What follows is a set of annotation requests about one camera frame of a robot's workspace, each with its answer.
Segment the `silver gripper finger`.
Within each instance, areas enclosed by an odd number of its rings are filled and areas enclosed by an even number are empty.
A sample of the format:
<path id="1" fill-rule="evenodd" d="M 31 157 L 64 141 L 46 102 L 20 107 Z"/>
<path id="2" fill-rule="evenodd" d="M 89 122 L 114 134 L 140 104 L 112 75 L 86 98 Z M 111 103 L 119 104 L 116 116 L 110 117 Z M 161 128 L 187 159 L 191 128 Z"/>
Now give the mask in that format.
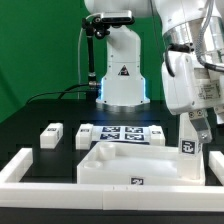
<path id="1" fill-rule="evenodd" d="M 211 128 L 208 122 L 206 109 L 198 109 L 188 113 L 200 143 L 206 144 L 212 141 Z"/>

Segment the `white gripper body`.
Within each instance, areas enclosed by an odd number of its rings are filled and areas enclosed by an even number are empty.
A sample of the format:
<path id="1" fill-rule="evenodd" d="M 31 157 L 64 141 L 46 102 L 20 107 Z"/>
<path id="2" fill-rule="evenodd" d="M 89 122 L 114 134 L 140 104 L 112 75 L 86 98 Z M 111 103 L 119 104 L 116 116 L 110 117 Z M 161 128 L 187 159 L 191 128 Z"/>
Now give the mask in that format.
<path id="1" fill-rule="evenodd" d="M 167 108 L 172 115 L 224 105 L 224 74 L 203 68 L 187 53 L 169 53 L 171 76 L 162 64 Z"/>

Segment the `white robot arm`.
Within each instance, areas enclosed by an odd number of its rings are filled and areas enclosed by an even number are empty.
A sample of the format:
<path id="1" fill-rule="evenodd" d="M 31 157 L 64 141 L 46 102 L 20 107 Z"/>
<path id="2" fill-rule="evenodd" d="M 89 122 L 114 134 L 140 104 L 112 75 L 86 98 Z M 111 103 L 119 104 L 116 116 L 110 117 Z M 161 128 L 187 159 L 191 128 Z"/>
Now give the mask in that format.
<path id="1" fill-rule="evenodd" d="M 165 41 L 161 67 L 166 105 L 184 139 L 212 140 L 206 110 L 224 120 L 223 0 L 84 0 L 90 34 L 107 39 L 107 72 L 96 103 L 114 111 L 149 103 L 140 72 L 141 39 L 128 26 L 158 14 Z"/>

